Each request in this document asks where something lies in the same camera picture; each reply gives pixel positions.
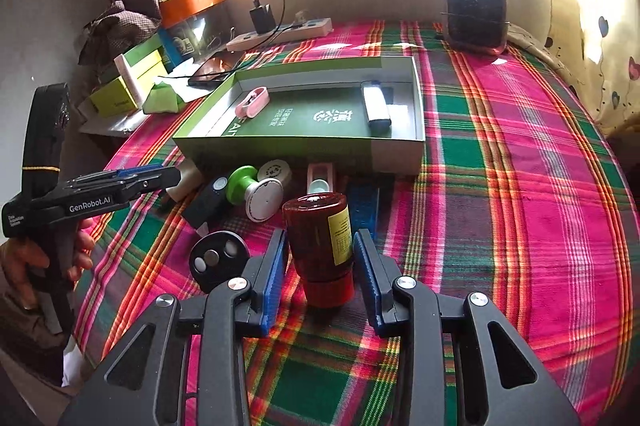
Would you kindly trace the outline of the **person left hand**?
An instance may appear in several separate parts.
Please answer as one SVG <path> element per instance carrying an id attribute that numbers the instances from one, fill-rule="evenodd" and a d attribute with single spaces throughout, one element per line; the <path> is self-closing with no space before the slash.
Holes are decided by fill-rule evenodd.
<path id="1" fill-rule="evenodd" d="M 87 232 L 93 224 L 93 219 L 85 219 L 78 225 L 74 245 L 74 263 L 66 272 L 67 279 L 72 282 L 77 282 L 82 272 L 93 266 L 90 253 L 96 241 Z M 28 269 L 44 269 L 49 266 L 49 263 L 46 253 L 31 239 L 9 239 L 1 245 L 2 271 L 9 287 L 17 295 L 17 302 L 21 308 L 32 310 L 38 306 L 37 295 L 28 279 Z"/>

